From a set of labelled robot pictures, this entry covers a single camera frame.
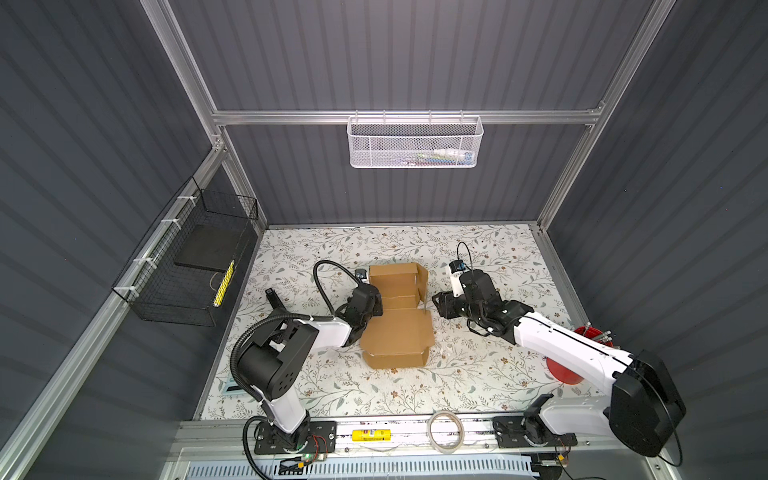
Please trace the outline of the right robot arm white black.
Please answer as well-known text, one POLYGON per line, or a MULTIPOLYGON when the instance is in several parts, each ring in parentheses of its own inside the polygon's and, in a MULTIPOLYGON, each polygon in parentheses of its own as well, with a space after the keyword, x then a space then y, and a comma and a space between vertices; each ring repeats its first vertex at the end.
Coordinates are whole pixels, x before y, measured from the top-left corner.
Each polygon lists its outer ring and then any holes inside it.
POLYGON ((570 434, 612 437, 645 457, 658 456, 677 436, 686 406, 664 362, 643 350, 632 354, 549 320, 532 307, 504 300, 491 277, 462 260, 446 267, 448 291, 432 301, 441 317, 465 318, 471 332, 494 336, 565 367, 595 387, 592 400, 540 395, 522 414, 518 431, 547 447, 570 434))

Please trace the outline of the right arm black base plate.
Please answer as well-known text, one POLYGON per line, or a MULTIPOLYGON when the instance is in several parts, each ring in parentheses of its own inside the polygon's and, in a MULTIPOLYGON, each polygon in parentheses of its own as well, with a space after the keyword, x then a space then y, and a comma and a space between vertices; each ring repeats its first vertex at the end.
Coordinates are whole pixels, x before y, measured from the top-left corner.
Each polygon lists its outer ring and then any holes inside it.
POLYGON ((500 448, 574 447, 578 444, 575 434, 554 434, 538 417, 501 415, 493 417, 491 424, 500 448))

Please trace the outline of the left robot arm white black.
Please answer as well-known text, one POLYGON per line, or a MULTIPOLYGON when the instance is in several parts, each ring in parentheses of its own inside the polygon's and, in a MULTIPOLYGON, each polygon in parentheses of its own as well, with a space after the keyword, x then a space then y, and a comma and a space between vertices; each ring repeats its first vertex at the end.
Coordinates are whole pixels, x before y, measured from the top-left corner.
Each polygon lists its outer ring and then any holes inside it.
POLYGON ((260 404, 271 425, 293 434, 308 418, 294 383, 309 355, 359 341, 368 322, 383 314, 383 301, 379 290, 368 283, 359 284, 330 316, 290 312, 272 289, 266 297, 273 310, 238 338, 230 354, 230 372, 260 404))

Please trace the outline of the brown cardboard paper box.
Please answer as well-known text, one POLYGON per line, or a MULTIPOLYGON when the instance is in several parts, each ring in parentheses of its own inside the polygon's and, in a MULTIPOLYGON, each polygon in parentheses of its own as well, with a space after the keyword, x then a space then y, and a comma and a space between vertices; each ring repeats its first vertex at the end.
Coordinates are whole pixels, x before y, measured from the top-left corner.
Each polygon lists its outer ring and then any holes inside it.
POLYGON ((418 263, 373 265, 370 284, 382 298, 360 339, 362 358, 372 369, 424 367, 435 344, 428 303, 428 271, 418 263))

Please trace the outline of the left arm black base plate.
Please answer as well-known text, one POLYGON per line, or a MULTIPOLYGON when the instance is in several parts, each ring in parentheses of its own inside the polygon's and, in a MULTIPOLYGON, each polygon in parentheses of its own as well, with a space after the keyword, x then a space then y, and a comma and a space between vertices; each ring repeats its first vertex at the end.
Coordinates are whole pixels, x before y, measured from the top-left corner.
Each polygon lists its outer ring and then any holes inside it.
POLYGON ((253 452, 257 455, 333 453, 337 426, 335 421, 305 420, 295 432, 285 433, 262 421, 253 434, 253 452))

